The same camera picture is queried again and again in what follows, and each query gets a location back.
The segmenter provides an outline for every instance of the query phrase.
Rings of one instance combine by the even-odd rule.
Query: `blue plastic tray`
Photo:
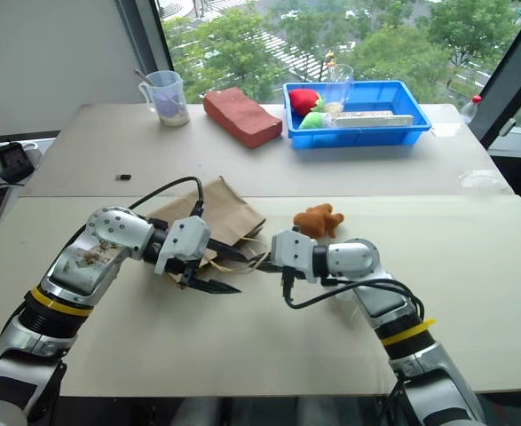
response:
[[[292,111],[289,92],[293,89],[312,89],[320,95],[325,86],[333,83],[286,83],[284,104],[288,118],[288,136],[297,149],[332,146],[412,145],[431,128],[431,122],[418,106],[406,85],[400,81],[352,82],[345,101],[345,111],[391,110],[394,114],[410,114],[414,122],[400,127],[363,127],[348,129],[305,129],[299,125],[303,117]]]

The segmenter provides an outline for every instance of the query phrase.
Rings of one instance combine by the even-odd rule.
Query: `plastic bottle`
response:
[[[469,124],[475,114],[477,113],[477,107],[479,102],[481,102],[483,98],[480,95],[475,95],[471,101],[469,101],[459,112],[461,114],[462,119],[465,121],[465,124]]]

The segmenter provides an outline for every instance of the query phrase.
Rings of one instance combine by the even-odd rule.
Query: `wall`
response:
[[[114,0],[0,0],[0,135],[60,130],[91,102],[141,102]]]

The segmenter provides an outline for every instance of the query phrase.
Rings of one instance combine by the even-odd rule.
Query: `clear plastic cup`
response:
[[[324,94],[326,113],[342,113],[353,81],[352,75],[352,67],[345,64],[335,64],[328,68],[328,76],[324,81],[327,83]]]
[[[138,85],[148,104],[153,103],[155,112],[166,126],[182,126],[189,121],[183,79],[175,71],[156,71],[146,76],[154,85],[146,82]]]

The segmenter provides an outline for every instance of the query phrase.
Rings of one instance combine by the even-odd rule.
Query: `measuring cup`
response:
[[[142,82],[138,89],[148,104],[154,104],[155,112],[162,123],[176,127],[188,122],[189,113],[181,76],[175,71],[155,71],[146,77],[154,85]]]
[[[324,94],[326,113],[342,113],[353,81],[352,74],[352,67],[345,64],[336,64],[328,68]]]

